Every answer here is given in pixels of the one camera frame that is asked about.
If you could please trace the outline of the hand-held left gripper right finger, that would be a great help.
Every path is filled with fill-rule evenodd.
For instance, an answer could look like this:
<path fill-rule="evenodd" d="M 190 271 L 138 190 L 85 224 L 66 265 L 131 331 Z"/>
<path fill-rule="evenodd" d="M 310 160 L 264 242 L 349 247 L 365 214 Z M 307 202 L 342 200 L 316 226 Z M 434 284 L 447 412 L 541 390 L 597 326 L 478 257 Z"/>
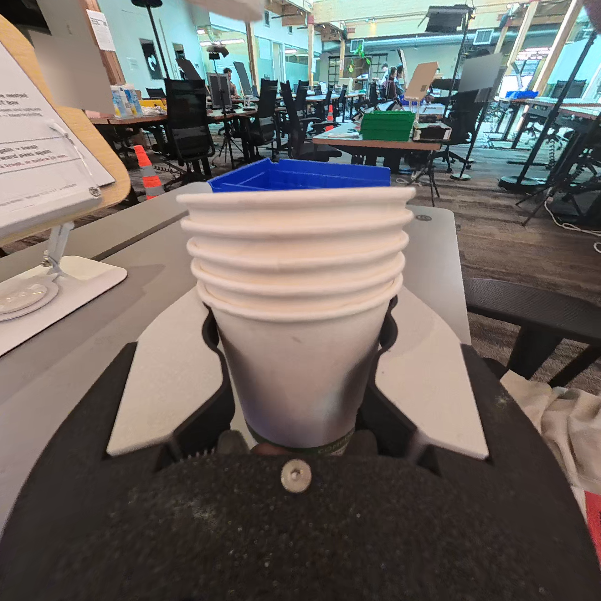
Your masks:
<path fill-rule="evenodd" d="M 403 287 L 379 342 L 357 418 L 380 453 L 417 462 L 437 447 L 488 458 L 462 344 L 446 322 Z"/>

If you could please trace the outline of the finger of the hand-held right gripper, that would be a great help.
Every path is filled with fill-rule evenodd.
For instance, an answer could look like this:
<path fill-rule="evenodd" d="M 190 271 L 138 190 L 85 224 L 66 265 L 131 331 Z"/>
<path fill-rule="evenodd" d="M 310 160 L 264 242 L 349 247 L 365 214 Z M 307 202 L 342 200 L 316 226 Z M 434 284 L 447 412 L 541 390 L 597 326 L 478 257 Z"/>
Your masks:
<path fill-rule="evenodd" d="M 256 22 L 263 19 L 264 1 L 187 1 L 209 12 L 243 22 Z"/>

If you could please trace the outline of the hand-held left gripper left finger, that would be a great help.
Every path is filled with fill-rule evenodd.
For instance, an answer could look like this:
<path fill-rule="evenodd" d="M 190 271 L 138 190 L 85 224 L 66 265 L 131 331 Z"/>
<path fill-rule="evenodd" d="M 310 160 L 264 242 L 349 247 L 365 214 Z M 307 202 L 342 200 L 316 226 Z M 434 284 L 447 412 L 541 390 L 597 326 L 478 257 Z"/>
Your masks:
<path fill-rule="evenodd" d="M 106 452 L 164 445 L 178 459 L 210 451 L 235 415 L 210 310 L 195 289 L 140 334 Z"/>

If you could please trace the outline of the stack of nested paper cups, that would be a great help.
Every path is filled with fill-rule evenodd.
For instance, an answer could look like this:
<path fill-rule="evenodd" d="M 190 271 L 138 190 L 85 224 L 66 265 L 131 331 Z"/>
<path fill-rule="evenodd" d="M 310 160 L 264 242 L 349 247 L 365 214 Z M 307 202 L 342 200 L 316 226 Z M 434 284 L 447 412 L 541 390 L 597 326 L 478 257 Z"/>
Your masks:
<path fill-rule="evenodd" d="M 197 294 L 257 440 L 337 444 L 355 426 L 413 187 L 184 193 Z"/>

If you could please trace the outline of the blue plastic bin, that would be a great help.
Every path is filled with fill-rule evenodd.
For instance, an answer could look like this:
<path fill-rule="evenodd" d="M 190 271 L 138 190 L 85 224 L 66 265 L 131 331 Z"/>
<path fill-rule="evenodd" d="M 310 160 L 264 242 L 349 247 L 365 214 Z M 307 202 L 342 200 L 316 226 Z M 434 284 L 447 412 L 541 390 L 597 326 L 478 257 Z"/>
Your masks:
<path fill-rule="evenodd" d="M 391 173 L 385 167 L 266 158 L 208 184 L 214 193 L 390 187 Z"/>

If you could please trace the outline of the black office chair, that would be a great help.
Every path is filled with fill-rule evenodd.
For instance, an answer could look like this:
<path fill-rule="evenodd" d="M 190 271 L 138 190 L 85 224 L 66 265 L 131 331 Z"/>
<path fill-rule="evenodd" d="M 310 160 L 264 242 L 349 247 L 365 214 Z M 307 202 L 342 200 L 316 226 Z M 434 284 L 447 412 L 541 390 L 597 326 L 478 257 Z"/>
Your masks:
<path fill-rule="evenodd" d="M 173 183 L 181 186 L 212 178 L 209 160 L 215 154 L 203 79 L 165 79 L 169 157 L 186 170 Z"/>

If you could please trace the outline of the white blue cartons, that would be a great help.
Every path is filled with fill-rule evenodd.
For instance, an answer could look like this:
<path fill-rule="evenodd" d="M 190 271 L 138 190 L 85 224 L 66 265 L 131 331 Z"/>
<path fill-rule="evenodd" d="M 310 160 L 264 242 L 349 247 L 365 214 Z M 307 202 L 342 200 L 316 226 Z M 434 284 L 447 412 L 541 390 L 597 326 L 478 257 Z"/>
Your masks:
<path fill-rule="evenodd" d="M 132 84 L 112 85 L 110 90 L 117 118 L 139 118 L 144 115 L 136 89 Z"/>

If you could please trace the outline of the cream shirt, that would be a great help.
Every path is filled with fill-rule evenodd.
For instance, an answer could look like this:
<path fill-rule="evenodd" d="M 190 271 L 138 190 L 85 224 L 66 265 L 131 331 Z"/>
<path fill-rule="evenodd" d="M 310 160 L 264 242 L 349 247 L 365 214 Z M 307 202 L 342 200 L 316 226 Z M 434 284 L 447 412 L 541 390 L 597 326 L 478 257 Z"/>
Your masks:
<path fill-rule="evenodd" d="M 600 561 L 600 393 L 552 387 L 512 371 L 501 377 L 501 384 L 560 465 Z"/>

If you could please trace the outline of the wood-edged desk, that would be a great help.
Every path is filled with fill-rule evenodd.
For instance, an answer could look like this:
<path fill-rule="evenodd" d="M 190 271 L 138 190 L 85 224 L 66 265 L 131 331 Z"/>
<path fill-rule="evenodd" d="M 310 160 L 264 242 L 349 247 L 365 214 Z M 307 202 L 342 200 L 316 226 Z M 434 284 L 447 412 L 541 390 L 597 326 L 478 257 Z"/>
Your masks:
<path fill-rule="evenodd" d="M 311 159 L 316 160 L 318 153 L 325 152 L 329 146 L 343 154 L 349 154 L 356 164 L 374 166 L 382 159 L 382 165 L 390 169 L 391 174 L 405 175 L 414 182 L 420 177 L 432 176 L 433 158 L 442 149 L 443 143 L 438 140 L 364 139 L 355 124 L 346 123 L 313 136 L 312 145 Z"/>

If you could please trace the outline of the green plastic crate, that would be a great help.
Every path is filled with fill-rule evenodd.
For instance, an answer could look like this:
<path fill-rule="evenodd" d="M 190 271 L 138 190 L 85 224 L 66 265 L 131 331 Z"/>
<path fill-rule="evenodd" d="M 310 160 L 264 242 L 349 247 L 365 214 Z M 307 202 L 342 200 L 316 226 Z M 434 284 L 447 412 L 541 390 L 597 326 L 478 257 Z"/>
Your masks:
<path fill-rule="evenodd" d="M 364 140 L 407 142 L 415 119 L 408 110 L 375 110 L 363 116 L 359 131 Z"/>

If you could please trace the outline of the printed instruction sheet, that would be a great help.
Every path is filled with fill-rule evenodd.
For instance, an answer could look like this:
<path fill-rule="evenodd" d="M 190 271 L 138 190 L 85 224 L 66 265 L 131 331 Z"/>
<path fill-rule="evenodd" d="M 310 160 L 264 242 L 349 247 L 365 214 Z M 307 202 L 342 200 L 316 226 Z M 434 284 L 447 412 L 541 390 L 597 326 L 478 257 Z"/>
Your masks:
<path fill-rule="evenodd" d="M 1 237 L 95 207 L 114 182 L 1 46 Z"/>

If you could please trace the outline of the white wall notice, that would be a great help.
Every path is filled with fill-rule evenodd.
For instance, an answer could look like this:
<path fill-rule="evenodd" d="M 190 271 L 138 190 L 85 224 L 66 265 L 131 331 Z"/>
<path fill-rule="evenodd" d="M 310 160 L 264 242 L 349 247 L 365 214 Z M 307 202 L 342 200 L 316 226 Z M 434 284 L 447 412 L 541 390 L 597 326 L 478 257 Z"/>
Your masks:
<path fill-rule="evenodd" d="M 105 15 L 100 11 L 90 9 L 87 9 L 86 13 L 98 48 L 105 52 L 116 52 L 116 46 Z"/>

